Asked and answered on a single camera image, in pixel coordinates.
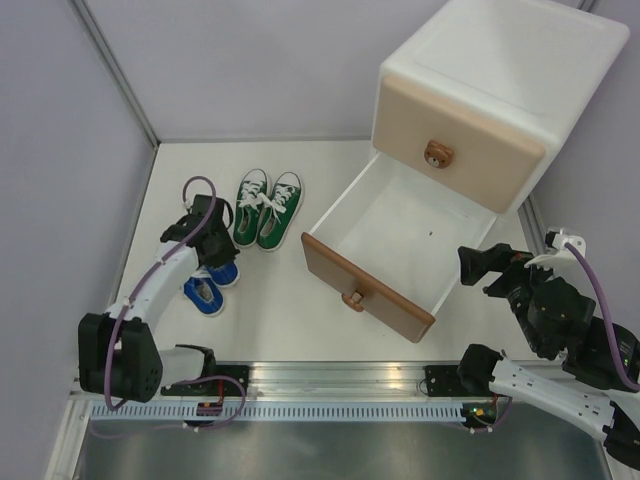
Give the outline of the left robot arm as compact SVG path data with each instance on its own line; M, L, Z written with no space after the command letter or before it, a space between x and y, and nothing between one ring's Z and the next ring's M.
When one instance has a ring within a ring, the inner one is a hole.
M212 349L177 344L159 350L153 330L171 300L183 293L203 314L224 306L221 290L234 284L239 253L229 235L231 205L198 194L193 205L161 235L155 270L143 284L78 326L79 383L85 392L147 402L162 387L181 382L206 396L218 384Z

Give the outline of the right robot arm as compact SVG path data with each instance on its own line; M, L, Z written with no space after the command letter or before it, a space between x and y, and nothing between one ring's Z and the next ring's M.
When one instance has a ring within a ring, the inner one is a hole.
M590 395L527 371L505 354L471 344L456 371L459 388L469 394L492 392L544 410L598 440L609 456L639 467L639 341L612 322L599 283L595 298L582 295L556 273L578 262L595 276L583 256L584 242L564 236L554 254L535 256L499 243L487 250L461 246L466 286L489 272L497 279L483 292L508 302L525 339L539 358L560 359L562 370L597 390Z

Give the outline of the brown drawer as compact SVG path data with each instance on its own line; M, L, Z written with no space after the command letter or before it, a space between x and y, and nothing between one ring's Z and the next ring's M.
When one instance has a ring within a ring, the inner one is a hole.
M478 247L495 213L377 153L301 242L308 270L418 343L460 277L457 249Z

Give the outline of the blue sneaker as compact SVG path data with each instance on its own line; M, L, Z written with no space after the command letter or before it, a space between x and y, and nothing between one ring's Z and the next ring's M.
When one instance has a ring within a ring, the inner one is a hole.
M205 316L218 315L224 308L224 297L210 277L191 277L183 285L183 293Z
M230 288L240 279L240 271L234 261L220 267L202 266L200 271L219 288Z

